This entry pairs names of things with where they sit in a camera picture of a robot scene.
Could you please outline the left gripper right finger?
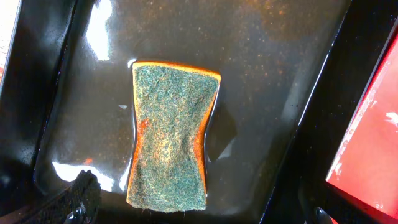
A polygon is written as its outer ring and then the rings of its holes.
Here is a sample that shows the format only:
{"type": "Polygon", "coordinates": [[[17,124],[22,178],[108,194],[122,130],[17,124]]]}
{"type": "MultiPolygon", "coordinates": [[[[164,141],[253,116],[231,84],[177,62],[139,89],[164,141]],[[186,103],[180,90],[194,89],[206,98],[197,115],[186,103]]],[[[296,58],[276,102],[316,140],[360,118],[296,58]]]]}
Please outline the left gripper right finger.
{"type": "Polygon", "coordinates": [[[331,217],[320,207],[315,208],[314,222],[315,224],[333,224],[331,217]]]}

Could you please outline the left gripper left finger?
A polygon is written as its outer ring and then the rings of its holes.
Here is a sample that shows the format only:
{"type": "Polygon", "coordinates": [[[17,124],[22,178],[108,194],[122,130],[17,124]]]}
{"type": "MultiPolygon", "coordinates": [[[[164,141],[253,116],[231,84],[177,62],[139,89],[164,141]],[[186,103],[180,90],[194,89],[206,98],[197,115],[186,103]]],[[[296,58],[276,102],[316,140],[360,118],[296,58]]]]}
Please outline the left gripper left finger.
{"type": "Polygon", "coordinates": [[[101,187],[91,171],[81,171],[63,192],[35,206],[19,223],[92,223],[101,203],[101,187]]]}

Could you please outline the green orange sponge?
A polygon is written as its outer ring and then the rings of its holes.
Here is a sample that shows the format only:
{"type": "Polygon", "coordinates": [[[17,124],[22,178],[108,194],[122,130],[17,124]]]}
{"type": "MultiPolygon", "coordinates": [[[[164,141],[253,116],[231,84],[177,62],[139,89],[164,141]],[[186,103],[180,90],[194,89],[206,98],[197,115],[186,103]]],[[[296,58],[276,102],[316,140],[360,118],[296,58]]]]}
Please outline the green orange sponge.
{"type": "Polygon", "coordinates": [[[205,132],[217,72],[168,62],[132,65],[136,146],[126,201],[134,208],[206,208],[205,132]]]}

